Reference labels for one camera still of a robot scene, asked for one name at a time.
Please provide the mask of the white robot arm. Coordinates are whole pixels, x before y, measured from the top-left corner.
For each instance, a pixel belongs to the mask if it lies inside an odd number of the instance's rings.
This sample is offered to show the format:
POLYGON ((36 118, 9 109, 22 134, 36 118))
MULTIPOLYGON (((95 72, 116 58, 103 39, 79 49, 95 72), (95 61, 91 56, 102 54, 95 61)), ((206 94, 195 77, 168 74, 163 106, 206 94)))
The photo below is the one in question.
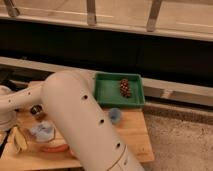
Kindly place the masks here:
POLYGON ((0 96, 0 114, 33 104, 43 106, 85 171, 145 171, 78 72, 56 72, 39 84, 0 96))

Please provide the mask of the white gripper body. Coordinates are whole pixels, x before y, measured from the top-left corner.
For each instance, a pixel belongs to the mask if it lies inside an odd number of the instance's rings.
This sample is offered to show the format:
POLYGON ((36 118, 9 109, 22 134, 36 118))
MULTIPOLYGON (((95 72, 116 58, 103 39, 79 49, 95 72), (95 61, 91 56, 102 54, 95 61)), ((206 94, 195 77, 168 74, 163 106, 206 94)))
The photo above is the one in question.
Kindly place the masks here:
POLYGON ((16 124, 15 111, 0 111, 0 131, 8 131, 16 124))

